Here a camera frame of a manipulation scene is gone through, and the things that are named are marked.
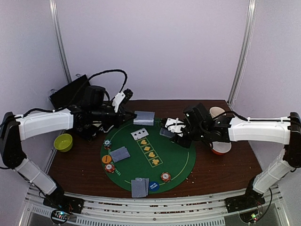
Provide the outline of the three of spades card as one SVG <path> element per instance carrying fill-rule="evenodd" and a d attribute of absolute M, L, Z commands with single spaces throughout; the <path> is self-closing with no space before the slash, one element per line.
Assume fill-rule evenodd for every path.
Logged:
<path fill-rule="evenodd" d="M 131 136 L 133 137 L 134 140 L 139 140 L 139 139 L 144 138 L 148 135 L 149 135 L 149 133 L 145 128 L 136 130 L 136 131 L 131 133 Z"/>

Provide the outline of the grey card deck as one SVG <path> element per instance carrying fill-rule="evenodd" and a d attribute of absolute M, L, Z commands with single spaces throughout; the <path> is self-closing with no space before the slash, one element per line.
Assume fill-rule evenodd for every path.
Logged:
<path fill-rule="evenodd" d="M 174 133 L 168 131 L 167 129 L 161 128 L 159 134 L 161 136 L 167 137 L 167 138 L 172 138 L 175 136 Z"/>

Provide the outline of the teal white chip stack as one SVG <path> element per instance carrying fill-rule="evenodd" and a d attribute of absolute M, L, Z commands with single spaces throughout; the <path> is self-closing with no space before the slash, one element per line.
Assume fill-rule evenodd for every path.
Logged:
<path fill-rule="evenodd" d="M 103 147 L 104 147 L 104 149 L 106 149 L 106 150 L 111 149 L 111 141 L 110 141 L 109 139 L 104 140 L 104 142 L 103 142 Z"/>

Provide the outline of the red poker chip stack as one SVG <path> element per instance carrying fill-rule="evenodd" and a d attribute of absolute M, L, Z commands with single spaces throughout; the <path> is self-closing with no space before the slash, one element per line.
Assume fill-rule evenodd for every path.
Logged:
<path fill-rule="evenodd" d="M 171 175 L 168 172 L 163 172 L 160 177 L 163 182 L 169 182 L 171 180 Z"/>

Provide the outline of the dealt blue playing cards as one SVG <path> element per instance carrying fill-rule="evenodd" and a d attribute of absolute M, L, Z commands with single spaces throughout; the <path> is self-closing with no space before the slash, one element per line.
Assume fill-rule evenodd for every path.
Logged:
<path fill-rule="evenodd" d="M 131 157 L 128 149 L 125 146 L 118 148 L 114 151 L 111 151 L 110 156 L 111 156 L 113 162 L 119 162 L 121 160 Z"/>

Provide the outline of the orange big blind button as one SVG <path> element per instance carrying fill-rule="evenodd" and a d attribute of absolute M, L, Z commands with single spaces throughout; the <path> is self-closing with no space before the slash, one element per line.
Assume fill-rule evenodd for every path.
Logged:
<path fill-rule="evenodd" d="M 104 163 L 104 164 L 109 164 L 109 163 L 111 163 L 111 161 L 112 161 L 112 158 L 110 155 L 104 155 L 102 157 L 102 163 Z"/>

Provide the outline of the blue small blind button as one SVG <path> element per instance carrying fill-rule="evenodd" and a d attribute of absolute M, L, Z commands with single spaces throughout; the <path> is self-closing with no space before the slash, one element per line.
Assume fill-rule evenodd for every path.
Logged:
<path fill-rule="evenodd" d="M 159 190 L 159 188 L 160 188 L 160 184 L 158 182 L 156 181 L 149 182 L 149 190 L 151 192 L 156 192 Z"/>

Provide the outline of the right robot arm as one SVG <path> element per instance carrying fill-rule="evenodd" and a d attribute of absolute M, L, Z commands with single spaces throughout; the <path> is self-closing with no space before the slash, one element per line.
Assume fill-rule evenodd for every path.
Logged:
<path fill-rule="evenodd" d="M 256 119 L 246 118 L 234 111 L 213 117 L 202 103 L 187 107 L 184 119 L 168 118 L 164 128 L 175 136 L 172 141 L 189 147 L 192 141 L 231 143 L 262 141 L 284 146 L 279 156 L 250 181 L 248 192 L 241 197 L 241 204 L 250 208 L 272 185 L 289 171 L 301 166 L 301 118 L 296 112 L 287 117 Z"/>

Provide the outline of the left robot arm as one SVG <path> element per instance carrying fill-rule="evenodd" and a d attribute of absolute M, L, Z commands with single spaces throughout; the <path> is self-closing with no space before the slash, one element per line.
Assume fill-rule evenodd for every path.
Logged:
<path fill-rule="evenodd" d="M 67 206 L 63 189 L 22 150 L 21 142 L 38 135 L 72 129 L 80 136 L 91 140 L 99 131 L 108 132 L 136 114 L 124 109 L 133 95 L 130 89 L 120 91 L 112 101 L 103 103 L 104 89 L 88 86 L 80 105 L 68 105 L 56 110 L 35 108 L 21 115 L 7 112 L 0 129 L 0 154 L 7 169 L 15 170 L 29 180 L 57 209 Z"/>

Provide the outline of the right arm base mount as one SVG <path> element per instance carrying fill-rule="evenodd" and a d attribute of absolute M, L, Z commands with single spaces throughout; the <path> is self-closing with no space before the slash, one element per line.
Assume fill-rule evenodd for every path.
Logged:
<path fill-rule="evenodd" d="M 225 206 L 228 213 L 255 208 L 258 204 L 265 204 L 263 194 L 257 192 L 245 193 L 243 195 L 226 198 Z"/>

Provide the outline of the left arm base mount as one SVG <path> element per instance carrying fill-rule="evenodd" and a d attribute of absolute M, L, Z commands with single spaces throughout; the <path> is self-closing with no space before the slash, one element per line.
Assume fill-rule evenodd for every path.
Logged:
<path fill-rule="evenodd" d="M 80 214 L 82 212 L 84 200 L 81 198 L 75 198 L 66 195 L 55 197 L 48 194 L 44 196 L 43 205 L 45 206 L 49 206 L 67 213 Z"/>

